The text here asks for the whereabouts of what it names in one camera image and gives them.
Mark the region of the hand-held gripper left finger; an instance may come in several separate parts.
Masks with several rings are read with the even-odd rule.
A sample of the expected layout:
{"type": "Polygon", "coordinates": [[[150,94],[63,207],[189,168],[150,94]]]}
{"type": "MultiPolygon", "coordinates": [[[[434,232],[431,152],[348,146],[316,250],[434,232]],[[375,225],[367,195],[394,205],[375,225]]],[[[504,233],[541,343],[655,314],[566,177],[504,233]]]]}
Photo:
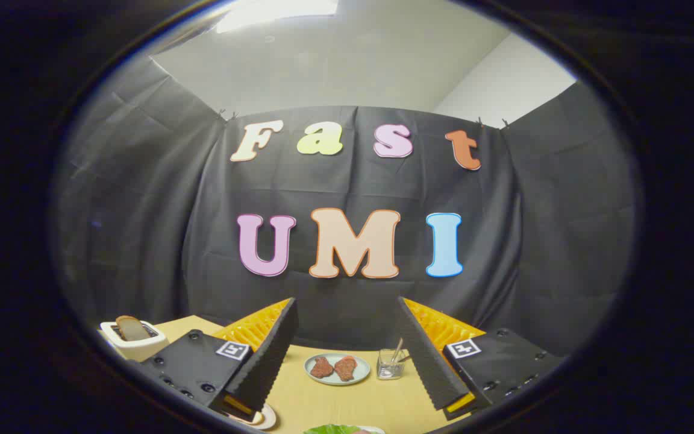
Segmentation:
{"type": "Polygon", "coordinates": [[[295,298],[224,327],[193,329],[141,363],[159,387],[210,410],[251,422],[261,412],[298,329],[295,298]]]}

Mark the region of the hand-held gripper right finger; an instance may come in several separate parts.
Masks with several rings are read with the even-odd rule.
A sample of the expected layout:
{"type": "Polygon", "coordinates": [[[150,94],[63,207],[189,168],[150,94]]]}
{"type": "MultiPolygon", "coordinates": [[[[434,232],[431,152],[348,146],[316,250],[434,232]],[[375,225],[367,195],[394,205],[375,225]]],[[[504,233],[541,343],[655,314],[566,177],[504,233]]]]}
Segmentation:
{"type": "Polygon", "coordinates": [[[508,328],[484,332],[411,299],[397,301],[403,343],[447,420],[511,399],[565,360],[508,328]]]}

